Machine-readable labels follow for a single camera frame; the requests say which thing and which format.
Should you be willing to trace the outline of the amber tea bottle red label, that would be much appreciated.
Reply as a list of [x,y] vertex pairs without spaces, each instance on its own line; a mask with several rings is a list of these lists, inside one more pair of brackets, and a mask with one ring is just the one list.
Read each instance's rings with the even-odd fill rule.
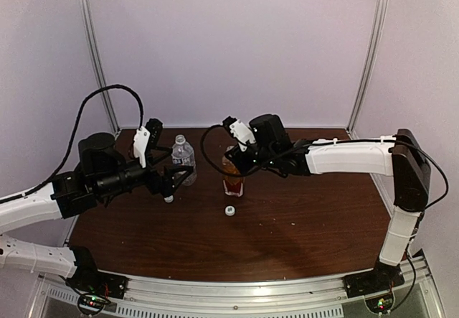
[[[235,165],[224,155],[222,157],[222,168],[226,174],[240,174]],[[244,177],[231,177],[223,175],[223,189],[227,196],[242,197],[245,189]]]

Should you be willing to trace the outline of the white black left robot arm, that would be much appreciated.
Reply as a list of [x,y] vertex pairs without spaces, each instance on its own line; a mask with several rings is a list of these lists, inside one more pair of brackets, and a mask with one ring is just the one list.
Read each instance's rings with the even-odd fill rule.
[[134,137],[134,158],[126,161],[115,149],[115,137],[96,133],[78,144],[80,161],[76,168],[53,177],[38,189],[1,199],[1,267],[63,277],[69,285],[88,292],[98,291],[106,281],[91,252],[85,247],[50,247],[24,242],[8,232],[34,223],[67,219],[99,204],[109,205],[117,196],[146,187],[166,202],[172,202],[178,187],[194,171],[192,166],[165,167],[150,150],[157,150],[150,133],[142,128]]

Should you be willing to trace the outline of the clear plastic water bottle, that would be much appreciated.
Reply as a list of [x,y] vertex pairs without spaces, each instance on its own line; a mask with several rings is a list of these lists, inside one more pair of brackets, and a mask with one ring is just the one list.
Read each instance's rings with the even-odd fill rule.
[[194,149],[186,140],[186,137],[179,134],[175,137],[174,145],[172,146],[172,162],[175,165],[193,167],[193,172],[184,180],[183,185],[191,186],[197,179],[197,166],[195,160]]

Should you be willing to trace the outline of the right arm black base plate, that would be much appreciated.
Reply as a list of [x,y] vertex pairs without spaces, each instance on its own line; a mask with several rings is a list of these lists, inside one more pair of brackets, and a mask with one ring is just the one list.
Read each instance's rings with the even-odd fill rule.
[[404,276],[398,268],[395,270],[373,268],[370,271],[346,275],[343,283],[347,297],[354,298],[389,291],[394,286],[401,286],[404,284]]

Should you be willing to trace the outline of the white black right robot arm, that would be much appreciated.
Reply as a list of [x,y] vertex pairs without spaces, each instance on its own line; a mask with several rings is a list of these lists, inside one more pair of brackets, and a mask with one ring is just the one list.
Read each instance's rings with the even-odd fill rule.
[[367,282],[380,291],[394,280],[429,198],[430,165],[411,131],[401,129],[393,136],[373,139],[292,141],[275,114],[249,123],[227,117],[222,125],[236,142],[225,155],[241,176],[268,171],[284,178],[327,174],[392,178],[394,210]]

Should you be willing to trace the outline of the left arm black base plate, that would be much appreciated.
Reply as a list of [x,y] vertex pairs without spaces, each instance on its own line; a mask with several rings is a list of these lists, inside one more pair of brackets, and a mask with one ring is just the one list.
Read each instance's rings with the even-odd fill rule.
[[65,280],[68,286],[78,291],[114,299],[124,298],[128,284],[125,276],[83,267],[78,267],[73,276]]

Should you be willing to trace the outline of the white tea bottle cap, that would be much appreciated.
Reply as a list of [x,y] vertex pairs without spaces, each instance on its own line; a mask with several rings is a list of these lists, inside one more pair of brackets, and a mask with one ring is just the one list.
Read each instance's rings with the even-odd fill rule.
[[226,206],[224,212],[226,216],[233,216],[236,212],[236,209],[234,206],[228,205]]

